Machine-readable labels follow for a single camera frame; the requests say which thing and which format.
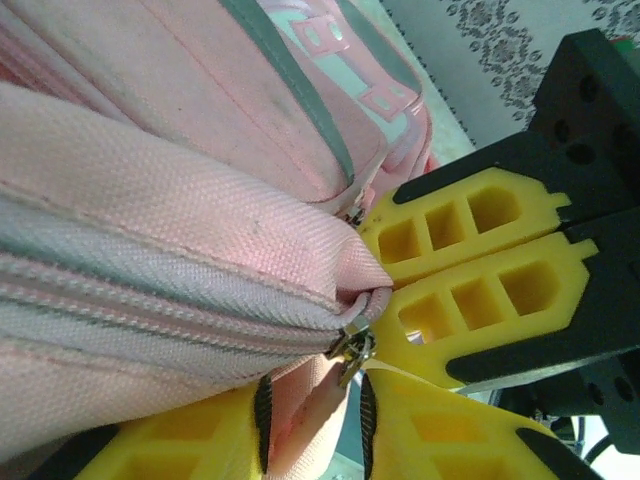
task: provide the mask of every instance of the zipper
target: zipper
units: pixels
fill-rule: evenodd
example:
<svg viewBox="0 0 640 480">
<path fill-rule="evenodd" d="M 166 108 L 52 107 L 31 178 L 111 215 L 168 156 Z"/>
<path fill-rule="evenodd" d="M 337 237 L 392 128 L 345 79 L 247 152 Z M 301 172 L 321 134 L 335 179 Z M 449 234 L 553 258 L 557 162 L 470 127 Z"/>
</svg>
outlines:
<svg viewBox="0 0 640 480">
<path fill-rule="evenodd" d="M 390 297 L 391 289 L 375 290 L 367 308 L 341 330 L 340 339 L 326 354 L 329 360 L 340 357 L 343 359 L 342 372 L 338 380 L 341 388 L 346 389 L 367 360 L 375 356 L 377 340 L 371 325 L 382 315 Z"/>
<path fill-rule="evenodd" d="M 336 330 L 276 326 L 220 315 L 56 267 L 0 253 L 0 299 L 105 325 L 209 346 L 310 355 L 326 351 Z"/>
<path fill-rule="evenodd" d="M 344 221 L 353 228 L 358 228 L 364 220 L 366 210 L 361 205 L 354 205 L 344 217 Z"/>
</svg>

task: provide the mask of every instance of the rectangular cutout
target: rectangular cutout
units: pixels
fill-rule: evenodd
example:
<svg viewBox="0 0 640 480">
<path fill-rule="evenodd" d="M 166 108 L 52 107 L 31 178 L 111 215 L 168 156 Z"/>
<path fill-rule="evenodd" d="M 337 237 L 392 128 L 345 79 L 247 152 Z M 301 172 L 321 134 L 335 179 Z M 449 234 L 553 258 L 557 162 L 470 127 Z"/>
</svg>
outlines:
<svg viewBox="0 0 640 480">
<path fill-rule="evenodd" d="M 407 333 L 419 331 L 424 343 L 453 333 L 449 326 L 450 316 L 435 293 L 404 307 L 398 317 Z"/>
<path fill-rule="evenodd" d="M 478 233 L 516 221 L 520 215 L 520 206 L 516 196 L 499 187 L 487 187 L 468 198 L 471 215 Z"/>
<path fill-rule="evenodd" d="M 476 423 L 478 420 L 448 412 L 434 412 L 411 417 L 420 438 L 427 443 L 485 442 L 487 439 Z"/>
<path fill-rule="evenodd" d="M 460 216 L 453 203 L 427 212 L 425 220 L 429 227 L 431 245 L 434 250 L 440 250 L 464 240 Z"/>
<path fill-rule="evenodd" d="M 421 254 L 416 228 L 411 220 L 383 230 L 378 237 L 378 247 L 380 260 L 387 265 L 410 260 Z"/>
<path fill-rule="evenodd" d="M 488 327 L 503 320 L 495 293 L 483 279 L 457 286 L 451 293 L 469 330 Z"/>
<path fill-rule="evenodd" d="M 520 316 L 549 309 L 560 290 L 553 267 L 545 261 L 504 272 L 500 282 Z"/>
<path fill-rule="evenodd" d="M 189 480 L 199 459 L 196 455 L 137 453 L 124 464 L 114 480 Z"/>
</svg>

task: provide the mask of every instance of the zipper teeth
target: zipper teeth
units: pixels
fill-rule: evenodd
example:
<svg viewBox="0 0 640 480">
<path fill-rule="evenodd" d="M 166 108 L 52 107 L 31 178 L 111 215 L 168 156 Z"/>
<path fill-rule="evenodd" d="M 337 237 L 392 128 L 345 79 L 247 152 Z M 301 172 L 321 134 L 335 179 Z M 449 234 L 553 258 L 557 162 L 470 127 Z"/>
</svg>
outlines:
<svg viewBox="0 0 640 480">
<path fill-rule="evenodd" d="M 0 254 L 0 296 L 104 322 L 209 345 L 269 353 L 313 354 L 339 337 L 335 330 L 278 327 L 131 292 L 54 267 Z"/>
</svg>

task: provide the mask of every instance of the pink fabric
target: pink fabric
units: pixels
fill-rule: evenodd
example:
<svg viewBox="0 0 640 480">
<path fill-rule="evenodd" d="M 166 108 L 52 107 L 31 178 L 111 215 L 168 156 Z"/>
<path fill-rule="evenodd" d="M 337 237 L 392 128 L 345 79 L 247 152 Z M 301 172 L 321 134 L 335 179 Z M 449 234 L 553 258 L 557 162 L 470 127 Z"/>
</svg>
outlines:
<svg viewBox="0 0 640 480">
<path fill-rule="evenodd" d="M 337 53 L 366 77 L 364 104 L 375 109 L 373 94 L 399 87 L 333 0 L 307 0 L 305 11 L 339 23 L 344 41 L 316 53 Z M 350 227 L 298 200 L 343 212 L 373 181 L 365 195 L 373 203 L 428 168 L 431 123 L 421 92 L 405 91 L 382 115 L 407 115 L 409 127 L 387 145 L 360 107 L 288 45 L 343 133 L 357 174 L 350 189 L 307 114 L 218 2 L 5 0 L 0 47 L 14 58 L 0 65 L 0 80 L 116 121 L 0 84 L 0 190 L 341 310 L 344 299 L 391 282 Z M 0 458 L 217 391 L 175 372 L 40 347 L 0 341 L 0 384 L 19 386 L 0 398 L 14 406 L 2 431 L 19 432 Z M 276 381 L 274 432 L 328 367 L 319 356 Z M 22 405 L 22 396 L 32 400 Z M 324 471 L 345 407 L 287 480 Z"/>
<path fill-rule="evenodd" d="M 223 163 L 7 84 L 0 104 L 4 189 L 329 305 L 389 285 L 351 227 Z"/>
</svg>

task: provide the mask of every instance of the screw hole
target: screw hole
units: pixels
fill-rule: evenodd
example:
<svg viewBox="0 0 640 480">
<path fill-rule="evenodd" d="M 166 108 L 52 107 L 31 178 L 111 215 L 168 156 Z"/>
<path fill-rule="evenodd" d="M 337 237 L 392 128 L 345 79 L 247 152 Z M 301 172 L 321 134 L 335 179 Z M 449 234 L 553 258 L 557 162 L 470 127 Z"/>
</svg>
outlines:
<svg viewBox="0 0 640 480">
<path fill-rule="evenodd" d="M 628 125 L 618 125 L 613 129 L 613 147 L 621 152 L 631 150 L 638 139 Z"/>
<path fill-rule="evenodd" d="M 560 143 L 567 143 L 569 140 L 569 124 L 566 120 L 558 120 L 553 127 L 553 132 Z"/>
<path fill-rule="evenodd" d="M 595 383 L 590 383 L 587 386 L 587 390 L 589 391 L 589 396 L 594 403 L 597 405 L 604 405 L 604 395 L 602 395 L 602 390 L 600 390 Z"/>
<path fill-rule="evenodd" d="M 633 402 L 633 389 L 631 385 L 629 385 L 629 382 L 622 377 L 617 377 L 613 383 L 621 399 L 625 402 Z"/>
<path fill-rule="evenodd" d="M 596 152 L 588 145 L 576 143 L 566 150 L 566 155 L 573 163 L 588 165 L 596 159 Z"/>
<path fill-rule="evenodd" d="M 586 103 L 593 102 L 598 96 L 599 90 L 600 85 L 598 85 L 598 82 L 593 75 L 584 77 L 580 81 L 580 98 Z"/>
</svg>

